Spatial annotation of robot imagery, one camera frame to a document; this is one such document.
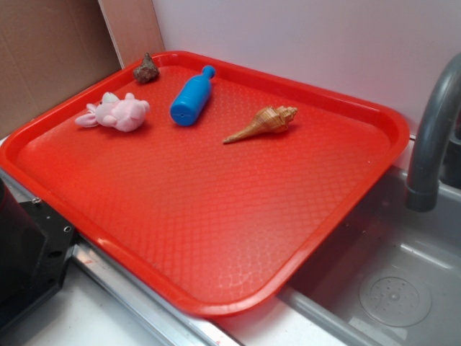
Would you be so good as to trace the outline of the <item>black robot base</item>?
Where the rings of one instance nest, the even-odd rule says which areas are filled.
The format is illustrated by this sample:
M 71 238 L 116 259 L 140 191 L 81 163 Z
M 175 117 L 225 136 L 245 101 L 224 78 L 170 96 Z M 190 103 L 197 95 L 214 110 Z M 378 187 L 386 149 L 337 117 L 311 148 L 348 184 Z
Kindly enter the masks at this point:
M 1 333 L 62 287 L 75 228 L 47 203 L 19 202 L 1 182 Z

